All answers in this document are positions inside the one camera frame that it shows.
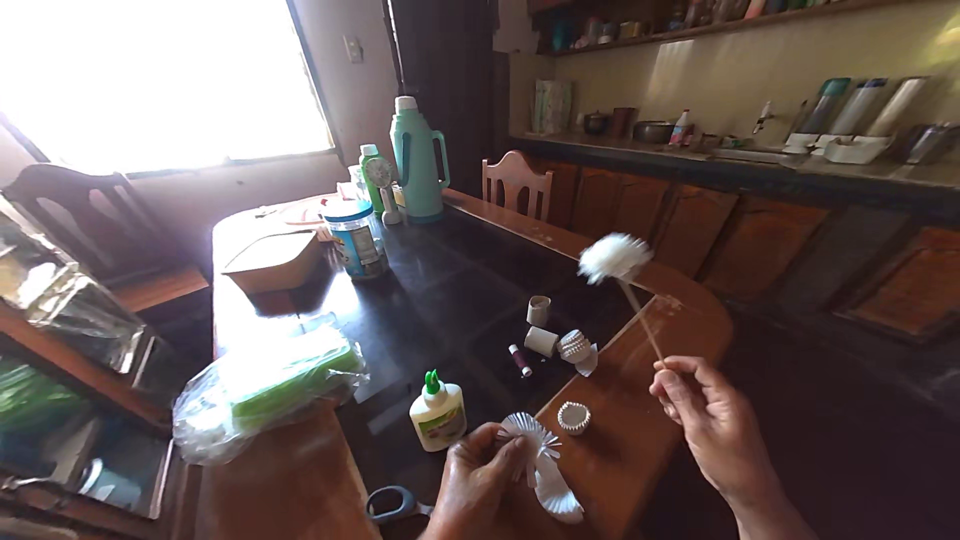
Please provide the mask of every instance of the green glue cap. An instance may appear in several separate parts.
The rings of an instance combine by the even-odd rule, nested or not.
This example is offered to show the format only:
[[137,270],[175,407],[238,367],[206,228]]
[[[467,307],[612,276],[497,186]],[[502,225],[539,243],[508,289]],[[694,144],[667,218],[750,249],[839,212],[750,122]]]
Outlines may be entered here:
[[440,379],[437,377],[437,370],[428,371],[423,376],[423,383],[426,385],[427,394],[436,394],[440,391]]

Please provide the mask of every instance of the wooden chair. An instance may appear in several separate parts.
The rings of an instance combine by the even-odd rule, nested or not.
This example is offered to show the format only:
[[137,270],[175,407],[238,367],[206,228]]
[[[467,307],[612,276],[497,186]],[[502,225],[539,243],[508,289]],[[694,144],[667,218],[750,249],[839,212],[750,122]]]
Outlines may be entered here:
[[[483,160],[483,198],[496,204],[498,185],[503,184],[503,206],[505,209],[519,211],[520,192],[529,189],[527,215],[540,221],[546,221],[550,213],[550,186],[553,184],[553,171],[539,175],[530,167],[529,161],[518,150],[507,152],[500,163],[487,165]],[[537,200],[541,199],[540,215],[537,215]]]
[[131,311],[209,287],[120,173],[90,176],[38,163],[3,195]]

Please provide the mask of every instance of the bright window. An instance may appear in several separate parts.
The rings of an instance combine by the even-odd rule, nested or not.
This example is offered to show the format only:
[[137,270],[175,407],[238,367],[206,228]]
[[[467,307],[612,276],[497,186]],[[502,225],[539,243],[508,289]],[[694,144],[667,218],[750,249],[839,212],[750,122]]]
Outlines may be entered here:
[[4,0],[0,110],[95,174],[333,146],[284,0]]

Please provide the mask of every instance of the cooking pot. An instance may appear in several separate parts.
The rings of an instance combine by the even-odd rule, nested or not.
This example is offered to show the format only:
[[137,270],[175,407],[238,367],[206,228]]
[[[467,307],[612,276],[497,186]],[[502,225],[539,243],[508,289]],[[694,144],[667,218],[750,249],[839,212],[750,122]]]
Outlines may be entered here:
[[634,124],[634,140],[649,144],[666,144],[670,142],[673,133],[673,124],[662,120],[644,120]]
[[584,133],[587,135],[602,135],[607,130],[610,115],[599,110],[584,115]]

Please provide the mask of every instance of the hand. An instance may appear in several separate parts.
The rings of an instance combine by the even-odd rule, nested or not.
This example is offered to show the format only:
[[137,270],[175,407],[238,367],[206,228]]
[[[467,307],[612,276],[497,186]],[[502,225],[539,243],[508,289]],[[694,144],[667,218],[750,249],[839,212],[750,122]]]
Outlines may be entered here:
[[526,467],[529,443],[518,437],[496,452],[500,425],[488,422],[446,453],[444,479],[421,540],[486,539],[510,480]]
[[[654,367],[650,394],[684,427],[686,444],[713,487],[731,503],[777,495],[780,483],[747,399],[702,358],[670,356]],[[684,377],[695,381],[693,388]]]

